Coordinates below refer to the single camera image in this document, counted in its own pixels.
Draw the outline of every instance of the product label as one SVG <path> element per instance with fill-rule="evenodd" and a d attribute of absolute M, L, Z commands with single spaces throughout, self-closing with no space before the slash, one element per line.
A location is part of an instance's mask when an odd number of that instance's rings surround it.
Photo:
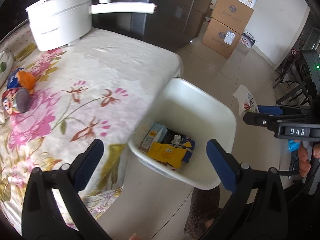
<path fill-rule="evenodd" d="M 227 35 L 226 35 L 226 37 L 224 38 L 224 42 L 226 43 L 226 44 L 229 44 L 229 45 L 231 45 L 232 44 L 232 42 L 233 42 L 233 40 L 235 39 L 235 34 L 234 33 L 232 33 L 232 32 L 227 32 Z"/>
<path fill-rule="evenodd" d="M 149 134 L 143 140 L 141 147 L 145 149 L 149 149 L 150 145 L 155 139 L 156 134 L 157 134 L 156 131 L 150 131 Z"/>
<path fill-rule="evenodd" d="M 284 130 L 284 135 L 289 135 L 289 136 L 309 137 L 309 134 L 310 134 L 310 128 L 287 126 Z"/>

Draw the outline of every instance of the orange object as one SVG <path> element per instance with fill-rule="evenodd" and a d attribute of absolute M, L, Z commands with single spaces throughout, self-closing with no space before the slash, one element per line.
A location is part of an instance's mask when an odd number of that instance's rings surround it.
<path fill-rule="evenodd" d="M 305 162 L 302 162 L 301 160 L 299 161 L 299 167 L 301 170 L 303 171 L 306 171 L 306 172 L 309 172 L 310 169 L 311 169 L 311 165 L 310 165 L 310 162 L 309 160 L 305 161 Z"/>
<path fill-rule="evenodd" d="M 36 78 L 29 72 L 23 70 L 18 71 L 17 73 L 18 82 L 22 87 L 27 89 L 30 94 L 33 94 L 33 88 L 36 84 Z"/>
<path fill-rule="evenodd" d="M 300 169 L 299 170 L 299 174 L 300 174 L 301 177 L 305 178 L 307 176 L 308 172 Z"/>
<path fill-rule="evenodd" d="M 302 143 L 300 144 L 300 147 L 298 149 L 298 157 L 302 162 L 307 161 L 308 158 L 308 151 L 305 147 L 302 146 Z"/>
<path fill-rule="evenodd" d="M 312 154 L 315 158 L 320 159 L 320 145 L 315 145 L 313 147 Z"/>

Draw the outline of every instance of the tin can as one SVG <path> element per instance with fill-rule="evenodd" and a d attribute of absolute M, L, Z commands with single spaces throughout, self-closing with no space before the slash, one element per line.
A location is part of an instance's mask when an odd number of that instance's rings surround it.
<path fill-rule="evenodd" d="M 25 88 L 7 89 L 2 95 L 2 105 L 9 115 L 28 111 L 30 94 Z"/>

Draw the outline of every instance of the finger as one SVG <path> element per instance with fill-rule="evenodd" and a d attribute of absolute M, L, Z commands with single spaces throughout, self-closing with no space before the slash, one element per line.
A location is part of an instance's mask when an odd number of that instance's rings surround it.
<path fill-rule="evenodd" d="M 300 174 L 301 177 L 305 178 L 307 176 L 308 172 L 300 169 L 299 170 L 299 174 Z"/>
<path fill-rule="evenodd" d="M 214 221 L 214 218 L 204 222 L 205 228 L 208 229 L 212 225 L 213 221 Z"/>
<path fill-rule="evenodd" d="M 302 162 L 305 162 L 308 158 L 308 151 L 305 147 L 301 146 L 302 144 L 300 144 L 300 147 L 298 149 L 298 158 L 299 160 L 301 160 Z"/>
<path fill-rule="evenodd" d="M 134 233 L 130 238 L 129 240 L 141 240 L 139 237 L 137 237 L 137 234 Z"/>
<path fill-rule="evenodd" d="M 311 165 L 310 165 L 309 160 L 306 160 L 305 162 L 302 162 L 302 161 L 300 160 L 300 161 L 299 161 L 299 167 L 300 167 L 300 169 L 303 170 L 303 171 L 306 171 L 306 172 L 310 171 Z"/>
<path fill-rule="evenodd" d="M 320 145 L 315 145 L 312 149 L 312 154 L 316 159 L 320 159 Z"/>

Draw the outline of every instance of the crumpled paper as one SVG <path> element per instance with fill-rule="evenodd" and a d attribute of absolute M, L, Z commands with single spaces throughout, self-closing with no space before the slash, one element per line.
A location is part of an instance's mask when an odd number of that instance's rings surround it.
<path fill-rule="evenodd" d="M 3 109 L 2 107 L 2 103 L 0 104 L 0 124 L 4 124 L 5 123 L 5 119 L 7 119 L 9 117 L 9 115 L 7 114 L 7 112 Z"/>
<path fill-rule="evenodd" d="M 244 116 L 247 112 L 259 112 L 256 100 L 244 85 L 240 85 L 237 91 L 233 93 L 233 96 L 238 99 L 240 116 Z"/>

